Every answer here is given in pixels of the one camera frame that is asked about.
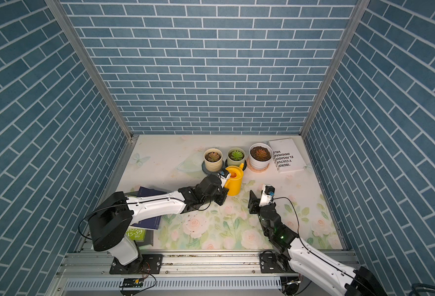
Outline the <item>yellow plastic watering can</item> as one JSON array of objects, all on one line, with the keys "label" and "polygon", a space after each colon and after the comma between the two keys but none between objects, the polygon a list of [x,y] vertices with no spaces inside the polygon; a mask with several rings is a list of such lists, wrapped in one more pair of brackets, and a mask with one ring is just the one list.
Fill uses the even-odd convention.
[{"label": "yellow plastic watering can", "polygon": [[237,196],[240,193],[244,176],[243,167],[244,164],[240,164],[239,166],[228,166],[226,168],[230,173],[230,178],[225,184],[225,188],[228,189],[228,196]]}]

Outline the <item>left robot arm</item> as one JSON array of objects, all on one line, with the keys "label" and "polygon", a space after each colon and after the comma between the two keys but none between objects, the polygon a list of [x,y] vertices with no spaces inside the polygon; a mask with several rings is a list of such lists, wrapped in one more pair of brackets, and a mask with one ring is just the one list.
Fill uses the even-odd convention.
[{"label": "left robot arm", "polygon": [[149,197],[127,196],[122,191],[110,195],[85,219],[89,224],[94,251],[107,251],[121,265],[138,260],[139,249],[127,235],[130,225],[163,215],[182,214],[199,210],[205,203],[222,205],[230,179],[227,170],[206,176],[196,186],[182,187],[176,191]]}]

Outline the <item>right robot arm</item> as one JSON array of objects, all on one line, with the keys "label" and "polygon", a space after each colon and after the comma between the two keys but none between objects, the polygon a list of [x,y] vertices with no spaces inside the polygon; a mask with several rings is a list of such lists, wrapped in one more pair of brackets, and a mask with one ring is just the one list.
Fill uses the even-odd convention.
[{"label": "right robot arm", "polygon": [[371,271],[352,268],[315,249],[283,224],[274,203],[274,188],[267,186],[258,197],[249,192],[248,209],[257,214],[264,236],[277,254],[277,264],[308,278],[332,296],[385,296]]}]

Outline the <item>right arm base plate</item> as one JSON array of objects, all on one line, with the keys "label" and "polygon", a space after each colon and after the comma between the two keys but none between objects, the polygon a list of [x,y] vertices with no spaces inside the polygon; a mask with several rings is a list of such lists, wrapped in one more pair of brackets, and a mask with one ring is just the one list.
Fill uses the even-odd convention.
[{"label": "right arm base plate", "polygon": [[269,251],[259,254],[261,273],[292,273],[286,257]]}]

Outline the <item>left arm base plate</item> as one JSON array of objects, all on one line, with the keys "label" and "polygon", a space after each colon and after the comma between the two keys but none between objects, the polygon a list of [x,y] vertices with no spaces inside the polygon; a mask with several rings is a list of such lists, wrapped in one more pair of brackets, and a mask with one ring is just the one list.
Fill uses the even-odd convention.
[{"label": "left arm base plate", "polygon": [[162,262],[163,255],[161,254],[139,255],[137,259],[127,265],[122,265],[117,258],[114,258],[110,275],[138,275],[141,273],[158,275]]}]

